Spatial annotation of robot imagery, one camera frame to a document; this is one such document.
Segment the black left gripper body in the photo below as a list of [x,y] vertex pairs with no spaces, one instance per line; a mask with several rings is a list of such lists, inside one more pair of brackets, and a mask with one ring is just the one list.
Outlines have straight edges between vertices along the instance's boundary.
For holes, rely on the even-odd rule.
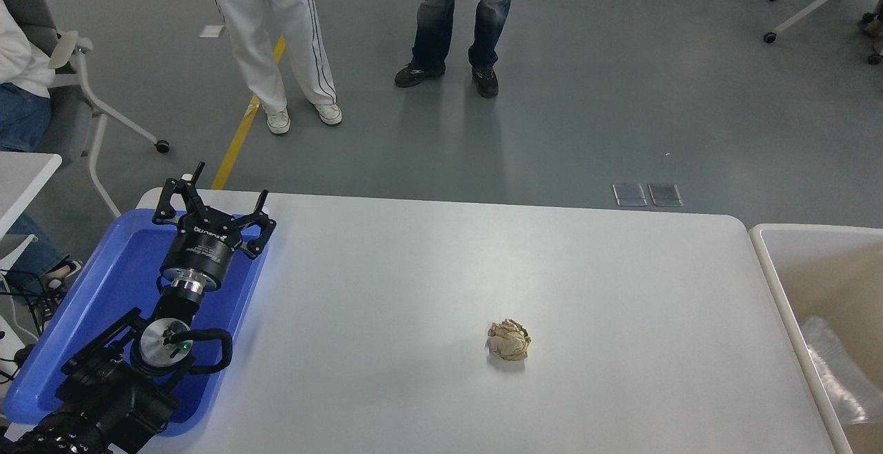
[[209,284],[221,284],[230,268],[241,232],[234,229],[236,215],[208,210],[208,217],[190,213],[175,218],[176,234],[161,262],[160,273],[168,281],[185,272],[208,278]]

